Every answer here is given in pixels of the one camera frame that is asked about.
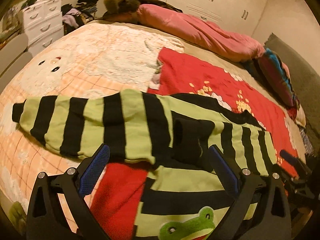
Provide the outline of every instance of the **pink blanket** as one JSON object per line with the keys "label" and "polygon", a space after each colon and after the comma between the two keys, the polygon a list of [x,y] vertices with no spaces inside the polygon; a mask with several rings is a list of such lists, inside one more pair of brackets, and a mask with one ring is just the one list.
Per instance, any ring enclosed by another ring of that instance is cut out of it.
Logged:
{"label": "pink blanket", "polygon": [[182,38],[234,62],[261,57],[265,52],[255,39],[222,30],[213,22],[204,22],[189,14],[151,4],[140,5],[137,14],[138,21],[145,26]]}

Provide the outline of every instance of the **gray fabric panel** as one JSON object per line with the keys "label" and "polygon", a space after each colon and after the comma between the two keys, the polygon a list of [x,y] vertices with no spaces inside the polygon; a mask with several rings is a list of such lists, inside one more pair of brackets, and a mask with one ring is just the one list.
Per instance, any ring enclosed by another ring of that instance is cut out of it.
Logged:
{"label": "gray fabric panel", "polygon": [[275,51],[288,66],[292,87],[307,117],[307,135],[315,148],[315,153],[318,153],[320,149],[320,76],[303,57],[273,33],[266,41],[265,47]]}

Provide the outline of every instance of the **frog applique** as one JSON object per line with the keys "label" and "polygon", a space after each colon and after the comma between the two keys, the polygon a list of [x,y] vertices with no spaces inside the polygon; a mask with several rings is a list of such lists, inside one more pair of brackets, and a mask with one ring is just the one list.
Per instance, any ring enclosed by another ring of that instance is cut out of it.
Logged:
{"label": "frog applique", "polygon": [[169,222],[160,229],[159,240],[187,240],[194,239],[199,236],[209,234],[215,225],[213,223],[213,209],[211,207],[203,207],[199,211],[199,216],[181,222]]}

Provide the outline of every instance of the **white chest of drawers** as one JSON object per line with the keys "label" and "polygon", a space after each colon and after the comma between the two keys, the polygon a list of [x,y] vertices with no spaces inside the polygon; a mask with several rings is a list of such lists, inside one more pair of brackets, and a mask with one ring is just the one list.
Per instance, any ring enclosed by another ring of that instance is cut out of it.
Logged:
{"label": "white chest of drawers", "polygon": [[44,0],[24,8],[20,20],[33,57],[64,35],[61,0]]}

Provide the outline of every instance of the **frog eye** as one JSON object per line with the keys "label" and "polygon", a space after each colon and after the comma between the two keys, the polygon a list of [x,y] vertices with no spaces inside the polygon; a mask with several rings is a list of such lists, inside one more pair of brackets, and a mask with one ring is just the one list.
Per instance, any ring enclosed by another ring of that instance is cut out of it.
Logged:
{"label": "frog eye", "polygon": [[174,227],[168,228],[169,234],[172,234],[172,233],[174,233],[175,231],[176,231],[176,228],[174,228]]}
{"label": "frog eye", "polygon": [[51,72],[56,72],[60,67],[55,67]]}

